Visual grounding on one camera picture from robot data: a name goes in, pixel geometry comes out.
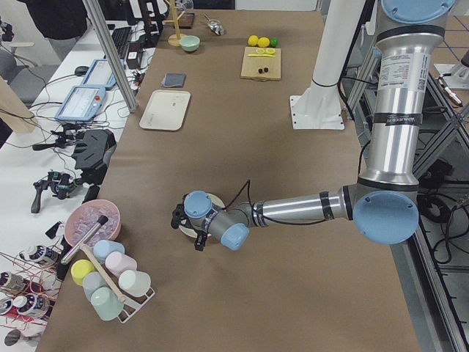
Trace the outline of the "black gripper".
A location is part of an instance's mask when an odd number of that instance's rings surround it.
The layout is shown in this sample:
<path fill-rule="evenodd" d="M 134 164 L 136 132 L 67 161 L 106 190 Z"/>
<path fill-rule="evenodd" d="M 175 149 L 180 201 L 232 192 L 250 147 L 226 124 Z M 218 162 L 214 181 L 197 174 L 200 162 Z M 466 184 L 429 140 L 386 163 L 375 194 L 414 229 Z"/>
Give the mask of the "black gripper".
<path fill-rule="evenodd" d="M 179 203 L 171 213 L 171 227 L 178 230 L 180 227 L 190 229 L 191 223 L 185 213 L 184 205 Z"/>

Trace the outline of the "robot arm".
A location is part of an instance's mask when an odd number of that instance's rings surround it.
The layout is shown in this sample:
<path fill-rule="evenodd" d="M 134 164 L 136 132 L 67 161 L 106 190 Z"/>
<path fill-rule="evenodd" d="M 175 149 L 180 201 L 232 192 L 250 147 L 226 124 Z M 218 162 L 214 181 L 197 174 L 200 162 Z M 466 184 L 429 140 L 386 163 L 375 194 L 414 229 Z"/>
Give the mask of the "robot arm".
<path fill-rule="evenodd" d="M 337 218 L 355 223 L 369 240 L 401 243 L 418 227 L 418 180 L 413 175 L 431 55 L 443 41 L 452 1 L 332 1 L 310 87 L 292 96 L 294 129 L 340 129 L 342 73 L 363 21 L 375 19 L 380 73 L 369 161 L 356 182 L 338 191 L 263 202 L 215 205 L 204 191 L 186 194 L 172 214 L 173 228 L 208 237 L 236 251 L 252 227 L 307 226 Z"/>

